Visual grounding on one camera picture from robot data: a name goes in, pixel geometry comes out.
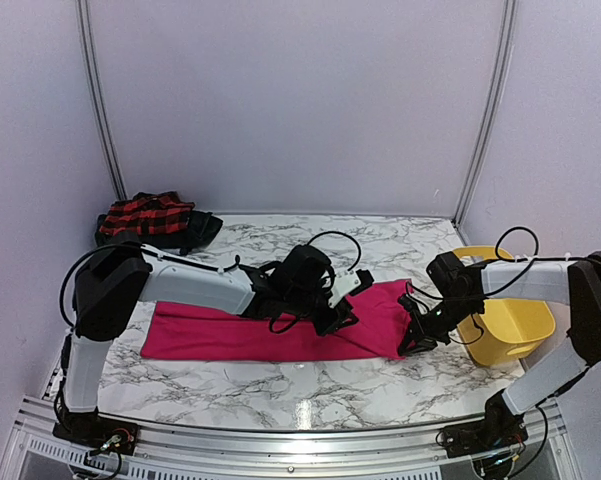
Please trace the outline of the pink garment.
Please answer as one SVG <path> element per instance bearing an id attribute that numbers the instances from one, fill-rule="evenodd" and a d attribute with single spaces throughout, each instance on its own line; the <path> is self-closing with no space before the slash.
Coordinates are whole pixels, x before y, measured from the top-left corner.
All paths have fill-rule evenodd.
<path id="1" fill-rule="evenodd" d="M 350 299 L 359 322 L 320 337 L 310 320 L 275 334 L 266 320 L 253 320 L 219 310 L 160 302 L 140 354 L 166 361 L 318 362 L 397 359 L 410 324 L 399 305 L 408 282 L 374 284 Z"/>

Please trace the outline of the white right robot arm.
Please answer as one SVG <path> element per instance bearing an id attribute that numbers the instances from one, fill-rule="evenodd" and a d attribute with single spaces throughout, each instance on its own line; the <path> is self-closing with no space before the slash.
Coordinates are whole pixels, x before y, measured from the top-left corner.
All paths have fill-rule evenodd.
<path id="1" fill-rule="evenodd" d="M 399 299 L 410 317 L 398 347 L 402 357 L 448 345 L 457 331 L 481 366 L 524 359 L 555 332 L 549 306 L 569 309 L 562 342 L 486 402 L 486 418 L 475 428 L 482 446 L 499 446 L 515 420 L 601 362 L 601 250 L 514 257 L 499 244 L 461 247 L 437 255 L 426 272 L 437 289 L 435 306 L 421 309 L 414 286 Z"/>

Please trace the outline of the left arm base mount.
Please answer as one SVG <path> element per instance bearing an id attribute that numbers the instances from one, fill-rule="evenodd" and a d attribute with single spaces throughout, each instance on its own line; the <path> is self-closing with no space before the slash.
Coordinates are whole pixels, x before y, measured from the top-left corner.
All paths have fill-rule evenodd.
<path id="1" fill-rule="evenodd" d="M 93 455 L 134 453 L 139 434 L 135 423 L 102 417 L 98 413 L 69 413 L 53 428 L 56 438 L 89 447 Z"/>

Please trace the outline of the red black plaid shirt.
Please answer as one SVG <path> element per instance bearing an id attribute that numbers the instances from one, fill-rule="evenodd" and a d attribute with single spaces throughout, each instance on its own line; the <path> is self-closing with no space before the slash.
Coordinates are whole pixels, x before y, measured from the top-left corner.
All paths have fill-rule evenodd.
<path id="1" fill-rule="evenodd" d="M 112 204 L 98 232 L 111 237 L 122 232 L 138 236 L 171 235 L 187 228 L 194 209 L 194 203 L 182 201 L 175 191 L 138 193 L 131 200 Z"/>

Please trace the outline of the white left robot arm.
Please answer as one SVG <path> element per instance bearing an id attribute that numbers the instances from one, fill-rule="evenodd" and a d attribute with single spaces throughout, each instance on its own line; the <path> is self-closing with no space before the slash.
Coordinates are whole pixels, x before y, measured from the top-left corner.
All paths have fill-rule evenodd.
<path id="1" fill-rule="evenodd" d="M 370 288 L 372 274 L 351 266 L 337 272 L 310 243 L 294 246 L 281 261 L 259 267 L 195 262 L 120 234 L 80 257 L 60 287 L 60 313 L 69 327 L 63 377 L 54 401 L 60 427 L 86 445 L 105 438 L 98 385 L 113 341 L 127 328 L 140 301 L 204 307 L 274 322 L 282 315 L 309 319 L 317 335 L 353 326 L 349 297 Z"/>

